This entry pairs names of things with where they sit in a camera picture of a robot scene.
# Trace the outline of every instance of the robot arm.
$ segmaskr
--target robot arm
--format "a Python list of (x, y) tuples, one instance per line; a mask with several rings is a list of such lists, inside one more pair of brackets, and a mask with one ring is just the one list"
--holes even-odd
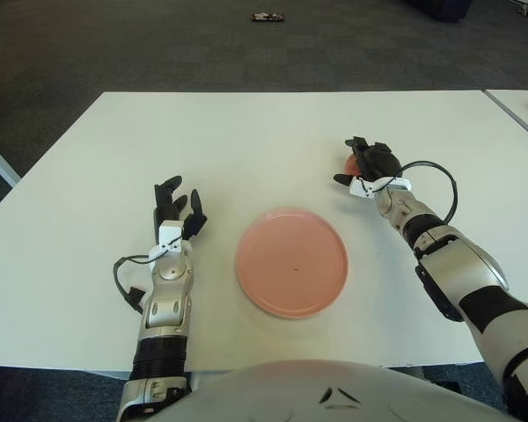
[[(375, 186), (380, 182), (367, 179), (371, 174), (388, 180), (399, 175), (399, 162), (388, 158), (390, 149), (383, 144), (368, 146), (362, 138), (347, 143), (362, 174), (335, 179), (350, 185), (351, 193), (376, 201), (379, 213), (413, 250), (418, 260), (415, 271), (430, 299), (445, 317), (466, 322), (502, 386), (510, 413), (528, 421), (528, 304), (507, 293), (508, 284), (496, 261), (418, 201), (405, 179), (382, 181), (385, 187), (379, 190)], [(378, 156), (384, 151), (383, 160), (368, 159), (374, 149)]]
[[(180, 221), (187, 196), (172, 200), (172, 193), (181, 180), (177, 176), (155, 186), (154, 222), (158, 244), (144, 262), (150, 265), (153, 290), (142, 312), (133, 371), (121, 393), (118, 422), (144, 420), (189, 393), (184, 363), (192, 307), (189, 293), (194, 275), (187, 240), (200, 231), (207, 217), (202, 212), (197, 191), (193, 190), (193, 213), (184, 222)], [(144, 292), (139, 292), (140, 299)], [(141, 310), (138, 302), (130, 304)]]

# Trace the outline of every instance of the gray carpet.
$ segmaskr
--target gray carpet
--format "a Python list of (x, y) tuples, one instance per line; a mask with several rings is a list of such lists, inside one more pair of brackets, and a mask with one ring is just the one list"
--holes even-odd
[[(287, 20), (251, 23), (258, 11)], [(508, 0), (475, 0), (459, 24), (400, 0), (0, 0), (0, 152), (20, 175), (102, 91), (484, 88), (528, 89), (528, 19)], [(8, 191), (0, 179), (0, 200)], [(486, 371), (429, 374), (499, 406)], [(0, 368), (0, 420), (58, 420), (65, 407), (107, 420), (120, 385)]]

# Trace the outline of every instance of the pink plate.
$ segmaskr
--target pink plate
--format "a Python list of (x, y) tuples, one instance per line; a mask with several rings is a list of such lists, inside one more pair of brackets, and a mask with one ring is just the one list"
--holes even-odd
[(240, 239), (238, 282), (262, 309), (279, 317), (317, 314), (338, 297), (348, 274), (344, 244), (318, 215), (279, 208), (259, 217)]

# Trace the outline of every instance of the black cable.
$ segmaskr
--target black cable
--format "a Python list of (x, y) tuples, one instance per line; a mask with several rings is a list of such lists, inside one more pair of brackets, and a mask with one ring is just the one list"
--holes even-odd
[(434, 163), (432, 161), (426, 161), (426, 160), (420, 160), (420, 161), (413, 161), (412, 163), (405, 164), (402, 166), (399, 171), (397, 171), (397, 174), (391, 178), (387, 183), (385, 183), (380, 188), (376, 189), (375, 192), (379, 192), (386, 187), (388, 187), (391, 182), (393, 182), (403, 171), (408, 170), (412, 167), (434, 167), (435, 169), (440, 170), (442, 173), (444, 173), (451, 181), (451, 190), (453, 192), (453, 201), (451, 202), (450, 211), (446, 215), (446, 218), (444, 218), (444, 222), (448, 224), (451, 221), (451, 218), (456, 214), (456, 209), (458, 208), (458, 186), (456, 185), (456, 180), (454, 180), (454, 177), (451, 175), (449, 171), (447, 171), (442, 165), (438, 163)]
[(161, 259), (166, 253), (168, 253), (169, 251), (169, 248), (174, 244), (176, 243), (177, 241), (179, 241), (180, 239), (182, 238), (182, 236), (178, 236), (176, 237), (175, 239), (173, 239), (167, 246), (166, 246), (166, 250), (164, 252), (162, 252), (160, 255), (157, 255), (155, 258), (153, 259), (149, 259), (147, 261), (137, 261), (138, 258), (141, 258), (141, 259), (146, 259), (149, 257), (149, 255), (130, 255), (128, 257), (121, 257), (119, 258), (117, 261), (115, 261), (115, 264), (114, 264), (114, 281), (115, 281), (115, 286), (117, 287), (117, 289), (119, 290), (119, 292), (121, 293), (121, 295), (123, 296), (123, 299), (125, 299), (125, 302), (127, 302), (131, 308), (133, 308), (134, 310), (136, 310), (137, 312), (139, 312), (140, 314), (143, 313), (143, 308), (141, 308), (141, 305), (139, 305), (139, 302), (141, 301), (141, 299), (143, 298), (144, 296), (144, 291), (142, 291), (140, 288), (136, 288), (136, 287), (131, 287), (129, 289), (128, 292), (125, 291), (125, 289), (123, 288), (123, 286), (121, 285), (120, 281), (119, 281), (119, 277), (117, 276), (117, 272), (118, 270), (120, 269), (120, 266), (122, 266), (123, 264), (125, 264), (126, 262), (132, 262), (134, 264), (140, 264), (140, 265), (145, 265), (145, 264), (150, 264), (151, 262), (154, 262), (156, 261), (157, 259)]

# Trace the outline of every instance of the white table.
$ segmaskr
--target white table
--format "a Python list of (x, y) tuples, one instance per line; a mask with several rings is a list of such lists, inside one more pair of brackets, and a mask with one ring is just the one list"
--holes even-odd
[[(413, 254), (374, 203), (332, 181), (352, 135), (387, 142), (403, 164), (448, 168), (459, 189), (453, 223), (528, 301), (528, 134), (480, 91), (106, 93), (0, 203), (0, 365), (130, 370), (139, 315), (116, 291), (112, 263), (153, 245), (152, 186), (175, 174), (181, 193), (199, 188), (209, 217), (193, 239), (187, 369), (480, 360), (468, 329), (425, 294)], [(446, 177), (407, 176), (444, 215)], [(256, 308), (234, 273), (245, 228), (282, 206), (327, 219), (350, 261), (337, 301), (298, 321)], [(150, 284), (141, 266), (126, 266), (121, 279)]]
[(528, 131), (528, 91), (486, 90), (485, 92)]

